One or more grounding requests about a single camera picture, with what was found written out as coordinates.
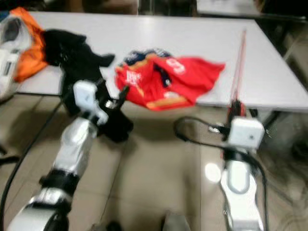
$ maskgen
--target black cloth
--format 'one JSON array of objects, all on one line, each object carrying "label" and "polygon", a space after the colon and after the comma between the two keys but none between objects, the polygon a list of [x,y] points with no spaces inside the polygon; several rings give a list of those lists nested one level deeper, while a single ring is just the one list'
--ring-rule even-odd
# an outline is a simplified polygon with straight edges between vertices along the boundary
[{"label": "black cloth", "polygon": [[[75,104],[73,84],[79,80],[99,82],[103,77],[100,67],[108,67],[114,60],[114,54],[97,55],[86,43],[86,36],[76,35],[63,30],[47,30],[43,32],[45,40],[45,60],[54,66],[60,66],[64,72],[61,98],[71,116],[80,109]],[[102,95],[110,97],[107,87]],[[132,130],[132,122],[120,111],[112,113],[108,122],[99,127],[99,134],[105,134],[115,142],[124,141]]]}]

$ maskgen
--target black cable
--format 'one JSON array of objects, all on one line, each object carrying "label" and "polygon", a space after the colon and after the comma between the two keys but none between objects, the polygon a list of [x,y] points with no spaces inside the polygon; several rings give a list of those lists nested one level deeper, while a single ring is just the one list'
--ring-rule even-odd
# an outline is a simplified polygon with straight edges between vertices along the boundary
[{"label": "black cable", "polygon": [[20,167],[20,165],[22,164],[22,162],[24,161],[25,157],[27,156],[29,150],[32,148],[32,146],[34,145],[34,143],[38,140],[38,138],[41,136],[42,132],[44,131],[44,129],[47,127],[47,125],[51,122],[51,120],[53,119],[54,115],[56,114],[56,112],[58,111],[58,109],[60,108],[60,106],[62,105],[63,101],[60,101],[58,103],[58,105],[54,108],[54,110],[52,111],[52,113],[49,115],[49,117],[47,118],[45,124],[41,127],[41,129],[39,130],[39,132],[35,135],[34,139],[32,140],[32,142],[27,146],[27,148],[25,149],[25,151],[23,152],[23,154],[20,156],[19,161],[17,162],[17,164],[15,165],[12,173],[10,174],[9,179],[7,180],[7,183],[5,185],[2,197],[1,197],[1,204],[0,204],[0,231],[4,231],[4,209],[5,209],[5,202],[11,187],[11,184],[14,180],[14,177]]},{"label": "black cable", "polygon": [[268,219],[268,202],[267,202],[267,178],[266,178],[266,174],[265,171],[262,167],[262,165],[251,155],[241,152],[239,150],[236,150],[234,148],[228,147],[228,146],[223,146],[223,145],[216,145],[216,144],[211,144],[211,143],[206,143],[206,142],[199,142],[199,141],[195,141],[192,140],[190,138],[188,138],[186,135],[184,135],[183,133],[180,132],[179,127],[182,123],[186,122],[186,121],[197,121],[201,124],[207,125],[209,127],[213,127],[213,128],[217,128],[216,125],[211,125],[199,118],[196,117],[192,117],[192,116],[184,116],[181,117],[179,119],[177,119],[174,124],[173,124],[173,130],[174,133],[176,135],[176,137],[178,137],[179,139],[185,141],[185,142],[190,142],[190,143],[195,143],[195,144],[199,144],[199,145],[204,145],[204,146],[209,146],[209,147],[214,147],[214,148],[220,148],[223,149],[225,151],[233,151],[236,152],[238,154],[240,154],[243,158],[243,160],[245,160],[246,162],[252,164],[253,166],[257,167],[262,175],[262,184],[263,184],[263,206],[264,206],[264,220],[265,220],[265,231],[269,231],[269,219]]}]

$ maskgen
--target white number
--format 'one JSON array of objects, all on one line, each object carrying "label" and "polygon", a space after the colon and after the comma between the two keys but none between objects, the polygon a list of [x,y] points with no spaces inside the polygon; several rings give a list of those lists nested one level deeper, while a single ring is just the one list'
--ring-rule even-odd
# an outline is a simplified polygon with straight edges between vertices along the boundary
[{"label": "white number", "polygon": [[176,59],[167,59],[166,63],[173,68],[173,71],[177,74],[182,74],[185,71],[185,67],[180,64]]}]

